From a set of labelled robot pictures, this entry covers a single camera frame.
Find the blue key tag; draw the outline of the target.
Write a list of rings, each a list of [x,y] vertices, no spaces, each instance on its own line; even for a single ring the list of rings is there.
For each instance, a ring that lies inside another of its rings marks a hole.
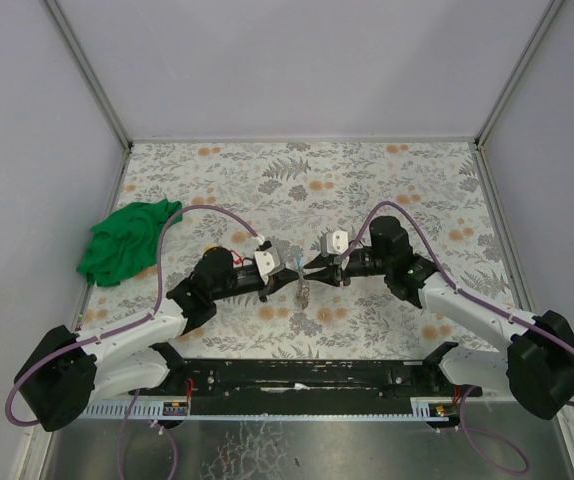
[[[296,264],[297,271],[298,271],[300,274],[302,274],[302,273],[304,272],[304,269],[303,269],[303,258],[302,258],[302,256],[301,256],[300,254],[297,254],[297,255],[295,256],[295,264]]]

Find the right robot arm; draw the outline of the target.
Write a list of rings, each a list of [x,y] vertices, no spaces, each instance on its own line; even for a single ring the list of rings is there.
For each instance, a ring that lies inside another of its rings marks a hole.
[[[442,315],[493,346],[476,353],[456,345],[439,361],[454,385],[474,385],[510,394],[528,412],[549,420],[574,397],[574,333],[554,311],[536,315],[478,298],[452,286],[436,262],[414,252],[398,219],[369,224],[367,246],[335,231],[321,239],[321,251],[306,264],[306,279],[334,287],[357,277],[380,276],[399,300]]]

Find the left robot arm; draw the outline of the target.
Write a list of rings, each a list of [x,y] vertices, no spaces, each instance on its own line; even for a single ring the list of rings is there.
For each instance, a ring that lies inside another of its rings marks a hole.
[[[210,248],[152,311],[92,330],[49,330],[16,374],[11,393],[22,396],[33,425],[58,431],[95,400],[160,386],[174,362],[156,345],[202,327],[215,316],[217,301],[247,293],[266,301],[298,277],[269,243],[241,266],[230,250]]]

